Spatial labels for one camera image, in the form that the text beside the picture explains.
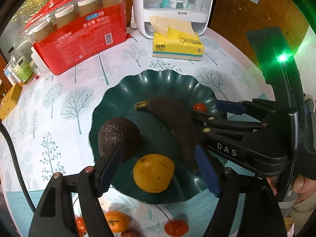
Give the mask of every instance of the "banana stem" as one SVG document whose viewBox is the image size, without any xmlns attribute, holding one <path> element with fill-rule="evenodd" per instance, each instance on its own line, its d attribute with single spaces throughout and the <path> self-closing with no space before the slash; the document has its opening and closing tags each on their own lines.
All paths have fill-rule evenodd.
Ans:
<svg viewBox="0 0 316 237">
<path fill-rule="evenodd" d="M 135 104 L 134 108 L 136 110 L 139 110 L 139 109 L 142 109 L 142 108 L 145 108 L 147 107 L 147 101 L 141 101 L 141 102 L 138 102 Z"/>
</svg>

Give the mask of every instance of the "white dispenser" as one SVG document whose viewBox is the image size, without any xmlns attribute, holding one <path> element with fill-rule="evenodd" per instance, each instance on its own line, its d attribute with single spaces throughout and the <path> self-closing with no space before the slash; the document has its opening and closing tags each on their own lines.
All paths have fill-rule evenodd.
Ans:
<svg viewBox="0 0 316 237">
<path fill-rule="evenodd" d="M 213 0 L 133 0 L 137 28 L 147 38 L 154 37 L 150 16 L 189 21 L 198 35 L 205 32 Z"/>
</svg>

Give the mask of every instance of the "person's hand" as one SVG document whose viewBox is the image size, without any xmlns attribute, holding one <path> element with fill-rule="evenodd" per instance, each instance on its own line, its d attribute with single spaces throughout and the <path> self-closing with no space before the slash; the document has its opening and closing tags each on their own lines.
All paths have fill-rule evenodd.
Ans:
<svg viewBox="0 0 316 237">
<path fill-rule="evenodd" d="M 277 194 L 277 187 L 271 177 L 267 177 L 267 181 L 273 191 L 273 194 Z M 293 190 L 298 193 L 296 203 L 308 199 L 316 191 L 316 181 L 307 177 L 299 175 L 293 186 Z"/>
</svg>

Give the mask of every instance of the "gold ornament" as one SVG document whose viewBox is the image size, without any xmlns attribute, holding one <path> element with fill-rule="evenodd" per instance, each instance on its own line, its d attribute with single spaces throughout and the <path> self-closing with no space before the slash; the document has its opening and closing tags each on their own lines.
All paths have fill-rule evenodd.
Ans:
<svg viewBox="0 0 316 237">
<path fill-rule="evenodd" d="M 27 23 L 34 14 L 39 12 L 48 0 L 26 0 L 15 15 L 12 17 L 12 21 L 19 20 L 22 23 Z"/>
</svg>

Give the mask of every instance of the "red tomato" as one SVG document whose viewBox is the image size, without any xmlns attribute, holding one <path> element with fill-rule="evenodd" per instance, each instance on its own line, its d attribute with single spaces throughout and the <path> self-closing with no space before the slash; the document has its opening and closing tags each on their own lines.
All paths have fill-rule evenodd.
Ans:
<svg viewBox="0 0 316 237">
<path fill-rule="evenodd" d="M 78 229 L 79 237 L 84 237 L 84 232 Z"/>
<path fill-rule="evenodd" d="M 172 220 L 165 224 L 165 232 L 171 237 L 181 237 L 188 231 L 188 224 L 182 220 Z"/>
<path fill-rule="evenodd" d="M 84 222 L 83 222 L 83 218 L 81 216 L 76 218 L 76 224 L 77 224 L 77 227 L 80 231 L 82 231 L 82 232 L 87 231 L 86 226 L 84 225 Z"/>
<path fill-rule="evenodd" d="M 194 111 L 207 112 L 206 106 L 203 103 L 197 103 L 193 106 Z"/>
</svg>

